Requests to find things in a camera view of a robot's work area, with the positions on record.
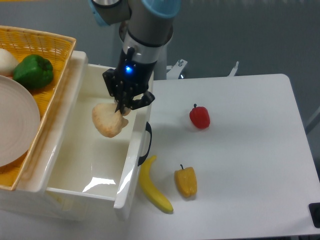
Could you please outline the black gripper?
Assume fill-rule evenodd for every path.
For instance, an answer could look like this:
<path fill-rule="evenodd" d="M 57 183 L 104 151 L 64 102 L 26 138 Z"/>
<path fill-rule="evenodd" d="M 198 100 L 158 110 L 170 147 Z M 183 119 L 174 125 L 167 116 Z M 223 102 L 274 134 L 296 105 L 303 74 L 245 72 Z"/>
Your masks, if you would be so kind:
<path fill-rule="evenodd" d="M 120 53 L 117 68 L 103 74 L 108 93 L 114 98 L 115 112 L 127 116 L 130 110 L 150 105 L 155 96 L 149 92 L 149 80 L 155 63 L 140 63 L 134 60 L 136 49 L 130 47 Z"/>

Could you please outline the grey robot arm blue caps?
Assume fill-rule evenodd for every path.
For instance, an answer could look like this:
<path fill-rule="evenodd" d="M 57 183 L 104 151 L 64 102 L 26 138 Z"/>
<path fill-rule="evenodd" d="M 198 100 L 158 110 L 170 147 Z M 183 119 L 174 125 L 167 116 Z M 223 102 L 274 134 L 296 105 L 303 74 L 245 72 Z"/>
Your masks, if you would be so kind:
<path fill-rule="evenodd" d="M 99 25 L 127 22 L 119 61 L 103 73 L 116 111 L 136 110 L 150 105 L 155 96 L 149 80 L 178 14 L 179 0 L 90 0 Z"/>

